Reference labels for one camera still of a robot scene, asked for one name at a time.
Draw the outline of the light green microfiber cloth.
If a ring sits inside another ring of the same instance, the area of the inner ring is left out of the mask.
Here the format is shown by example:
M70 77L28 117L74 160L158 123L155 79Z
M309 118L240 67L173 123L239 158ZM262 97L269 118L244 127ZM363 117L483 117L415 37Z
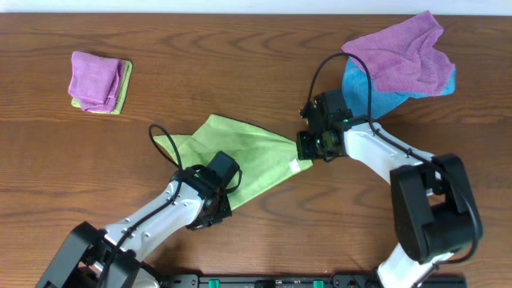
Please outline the light green microfiber cloth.
M231 156L242 170L239 188L228 195L233 210L313 165L298 159L294 141L215 114L192 135L159 135L154 140L173 159L180 157L185 168L206 165L219 151Z

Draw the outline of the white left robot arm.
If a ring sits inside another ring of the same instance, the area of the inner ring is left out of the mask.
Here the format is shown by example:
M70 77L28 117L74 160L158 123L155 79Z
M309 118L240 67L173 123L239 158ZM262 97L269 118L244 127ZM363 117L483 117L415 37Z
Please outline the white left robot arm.
M72 229L39 287L161 287L144 260L177 230L200 230L232 215L228 185L238 165L195 165L177 172L153 201L123 220L97 229Z

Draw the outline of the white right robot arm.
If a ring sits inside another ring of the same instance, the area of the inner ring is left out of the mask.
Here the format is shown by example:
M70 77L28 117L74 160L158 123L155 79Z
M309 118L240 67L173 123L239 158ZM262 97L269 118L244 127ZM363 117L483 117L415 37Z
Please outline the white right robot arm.
M314 120L297 134L301 160L360 161L390 184L398 244L371 281L380 287L420 287L440 266L469 260L482 222L462 160L408 146L362 119Z

